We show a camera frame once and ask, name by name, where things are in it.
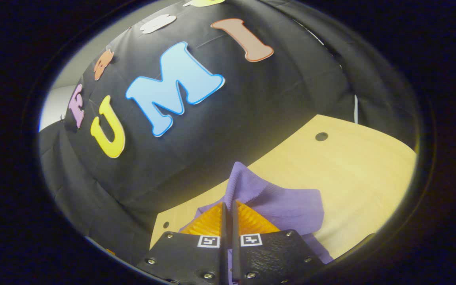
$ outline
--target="foam letter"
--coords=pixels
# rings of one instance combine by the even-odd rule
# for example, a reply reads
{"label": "foam letter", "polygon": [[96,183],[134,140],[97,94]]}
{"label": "foam letter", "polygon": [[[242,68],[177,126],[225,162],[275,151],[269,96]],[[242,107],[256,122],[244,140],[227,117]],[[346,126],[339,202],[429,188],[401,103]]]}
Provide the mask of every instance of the foam letter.
{"label": "foam letter", "polygon": [[192,1],[189,1],[186,4],[184,4],[183,7],[186,7],[189,5],[193,5],[196,7],[207,7],[207,6],[219,4],[221,2],[224,2],[224,0],[192,0]]}
{"label": "foam letter", "polygon": [[246,60],[255,63],[264,60],[274,54],[272,47],[264,45],[242,23],[241,19],[225,19],[210,25],[214,29],[222,29],[232,36],[237,43],[246,51]]}
{"label": "foam letter", "polygon": [[101,75],[103,74],[103,71],[105,70],[105,67],[110,63],[112,58],[114,57],[114,52],[110,52],[110,50],[105,51],[98,61],[96,61],[96,64],[94,65],[94,80],[100,79]]}
{"label": "foam letter", "polygon": [[99,112],[100,115],[105,115],[108,124],[114,131],[114,141],[108,141],[105,133],[100,127],[99,117],[93,119],[93,123],[91,124],[91,135],[96,139],[106,155],[117,158],[121,155],[121,152],[123,152],[125,137],[123,126],[110,105],[110,96],[105,96],[103,101],[101,101]]}
{"label": "foam letter", "polygon": [[75,92],[73,92],[73,96],[71,96],[70,103],[68,104],[68,108],[73,113],[73,117],[76,121],[76,128],[80,128],[82,124],[82,120],[84,119],[84,111],[80,110],[82,107],[83,101],[82,96],[80,95],[80,91],[82,90],[82,85],[78,84]]}
{"label": "foam letter", "polygon": [[169,16],[168,14],[161,15],[159,17],[156,17],[147,23],[143,24],[140,27],[140,30],[142,30],[142,34],[150,34],[153,31],[156,31],[157,29],[160,29],[171,22],[175,21],[177,19],[176,16]]}
{"label": "foam letter", "polygon": [[126,91],[127,99],[134,99],[152,124],[155,137],[163,135],[173,124],[170,115],[163,115],[157,108],[167,109],[177,115],[184,113],[179,83],[186,90],[186,101],[198,104],[224,84],[223,76],[206,70],[186,49],[188,43],[180,42],[161,55],[161,77],[156,80],[137,77]]}

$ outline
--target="purple cloth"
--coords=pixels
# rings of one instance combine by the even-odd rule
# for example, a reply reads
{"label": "purple cloth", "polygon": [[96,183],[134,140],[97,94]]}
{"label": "purple cloth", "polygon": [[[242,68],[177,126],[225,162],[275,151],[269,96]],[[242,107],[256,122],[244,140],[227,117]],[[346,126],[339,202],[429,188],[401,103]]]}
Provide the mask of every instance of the purple cloth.
{"label": "purple cloth", "polygon": [[[323,223],[324,211],[319,190],[281,188],[261,179],[244,164],[235,162],[225,195],[210,205],[198,208],[195,218],[219,202],[224,202],[226,209],[230,211],[234,201],[251,207],[282,231],[296,230],[323,263],[333,260],[312,234],[318,231]],[[228,270],[231,267],[230,249],[228,250]]]}

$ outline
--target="black fabric backdrop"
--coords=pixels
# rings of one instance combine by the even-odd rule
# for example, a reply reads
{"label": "black fabric backdrop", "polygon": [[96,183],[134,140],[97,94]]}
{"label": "black fabric backdrop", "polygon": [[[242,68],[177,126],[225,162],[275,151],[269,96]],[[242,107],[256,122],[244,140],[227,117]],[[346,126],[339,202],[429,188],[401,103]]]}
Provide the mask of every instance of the black fabric backdrop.
{"label": "black fabric backdrop", "polygon": [[[40,132],[40,158],[54,201],[78,231],[123,260],[140,261],[157,213],[227,179],[235,161],[251,164],[317,114],[352,122],[354,94],[360,124],[414,148],[418,118],[409,85],[360,36],[332,18],[276,0],[231,0],[203,8],[178,3],[147,20],[161,14],[177,20],[152,34],[141,33],[141,21],[107,45],[115,54],[99,81],[92,70],[105,49],[93,55],[79,80],[85,111],[80,129],[68,110],[63,121]],[[210,27],[226,18],[244,20],[275,53],[248,62],[233,38]],[[198,105],[185,103],[183,115],[171,114],[172,128],[157,138],[125,91],[138,76],[161,79],[161,54],[181,41],[226,83]],[[107,95],[126,137],[116,159],[90,135]],[[113,139],[103,116],[100,125]]]}

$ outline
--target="letter m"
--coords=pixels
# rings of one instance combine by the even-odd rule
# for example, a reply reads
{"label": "letter m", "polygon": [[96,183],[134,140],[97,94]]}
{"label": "letter m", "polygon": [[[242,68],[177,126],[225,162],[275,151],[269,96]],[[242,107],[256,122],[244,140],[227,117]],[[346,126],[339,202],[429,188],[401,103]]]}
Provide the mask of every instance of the letter m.
{"label": "letter m", "polygon": [[163,115],[157,106],[177,115],[184,114],[179,83],[186,90],[186,101],[198,104],[221,88],[223,76],[206,70],[188,52],[185,42],[180,42],[161,55],[161,78],[155,80],[137,77],[126,91],[127,99],[134,99],[152,124],[152,134],[161,137],[173,124],[170,115]]}

